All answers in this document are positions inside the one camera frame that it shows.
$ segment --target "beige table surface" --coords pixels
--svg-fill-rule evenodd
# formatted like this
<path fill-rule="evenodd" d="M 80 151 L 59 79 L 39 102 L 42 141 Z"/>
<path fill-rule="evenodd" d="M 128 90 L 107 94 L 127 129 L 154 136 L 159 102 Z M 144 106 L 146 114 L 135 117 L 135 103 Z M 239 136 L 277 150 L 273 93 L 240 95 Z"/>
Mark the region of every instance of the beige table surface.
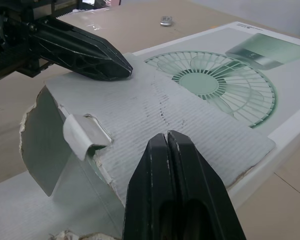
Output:
<path fill-rule="evenodd" d="M 160 26 L 172 16 L 171 27 Z M 61 20 L 106 38 L 122 53 L 135 52 L 227 23 L 253 22 L 188 1 L 126 4 L 62 16 Z M 19 123 L 34 104 L 44 80 L 67 72 L 52 66 L 35 78 L 13 73 L 0 81 L 0 182 L 26 170 L 19 154 Z"/>

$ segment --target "printed fan grille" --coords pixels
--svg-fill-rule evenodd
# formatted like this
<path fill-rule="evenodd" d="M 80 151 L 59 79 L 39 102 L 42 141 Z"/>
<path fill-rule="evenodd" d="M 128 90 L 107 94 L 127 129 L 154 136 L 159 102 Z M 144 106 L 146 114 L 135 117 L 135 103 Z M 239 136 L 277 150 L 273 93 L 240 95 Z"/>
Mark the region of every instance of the printed fan grille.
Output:
<path fill-rule="evenodd" d="M 190 92 L 250 127 L 276 106 L 275 88 L 247 63 L 213 52 L 178 51 L 145 61 Z"/>

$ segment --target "torn cardboard edge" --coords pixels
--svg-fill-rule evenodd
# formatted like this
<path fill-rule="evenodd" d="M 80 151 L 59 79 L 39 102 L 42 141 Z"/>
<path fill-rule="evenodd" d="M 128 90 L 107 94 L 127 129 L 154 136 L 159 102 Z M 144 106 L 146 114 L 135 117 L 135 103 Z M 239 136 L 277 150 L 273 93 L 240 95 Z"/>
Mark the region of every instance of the torn cardboard edge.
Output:
<path fill-rule="evenodd" d="M 87 160 L 97 177 L 111 185 L 111 178 L 98 164 L 95 153 L 95 147 L 108 146 L 112 142 L 111 137 L 90 114 L 69 114 L 62 105 L 57 104 L 46 86 L 37 95 L 35 104 L 23 115 L 19 136 L 19 152 L 23 162 L 49 197 L 72 152 L 81 161 Z"/>

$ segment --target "fan image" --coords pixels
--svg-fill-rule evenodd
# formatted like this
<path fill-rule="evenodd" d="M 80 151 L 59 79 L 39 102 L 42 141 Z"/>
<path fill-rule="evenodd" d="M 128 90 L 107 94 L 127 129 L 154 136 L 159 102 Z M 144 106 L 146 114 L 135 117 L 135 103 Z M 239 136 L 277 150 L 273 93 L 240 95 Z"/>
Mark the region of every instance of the fan image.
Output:
<path fill-rule="evenodd" d="M 145 62 L 251 128 L 268 119 L 276 107 L 272 82 L 241 60 L 213 52 L 177 51 Z"/>

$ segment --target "folded cardboard piece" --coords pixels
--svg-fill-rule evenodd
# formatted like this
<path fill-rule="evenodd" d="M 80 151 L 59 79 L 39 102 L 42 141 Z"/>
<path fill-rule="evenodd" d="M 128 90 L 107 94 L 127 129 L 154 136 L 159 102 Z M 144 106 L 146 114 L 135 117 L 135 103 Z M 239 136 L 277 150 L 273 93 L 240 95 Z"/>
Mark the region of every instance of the folded cardboard piece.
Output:
<path fill-rule="evenodd" d="M 242 23 L 231 23 L 204 34 L 238 25 Z M 249 29 L 260 30 L 253 26 Z M 126 54 L 134 68 L 130 79 L 103 82 L 68 73 L 46 83 L 36 105 L 22 121 L 20 150 L 30 174 L 48 196 L 58 191 L 55 186 L 59 176 L 68 159 L 75 155 L 93 170 L 94 174 L 86 175 L 89 182 L 93 183 L 95 178 L 104 182 L 103 187 L 98 186 L 100 190 L 94 189 L 95 194 L 102 199 L 116 228 L 122 226 L 128 183 L 148 140 L 157 133 L 176 130 L 196 144 L 228 187 L 237 208 L 298 148 L 300 101 L 295 109 L 299 111 L 290 112 L 283 124 L 281 121 L 271 125 L 272 131 L 261 134 L 143 63 L 143 58 L 154 56 L 149 52 L 166 46 L 181 51 L 177 43 L 200 34 L 139 52 L 135 54 L 138 57 Z M 206 61 L 203 58 L 194 63 Z M 275 144 L 276 148 L 268 154 Z M 111 210 L 113 204 L 121 206 L 120 214 Z"/>

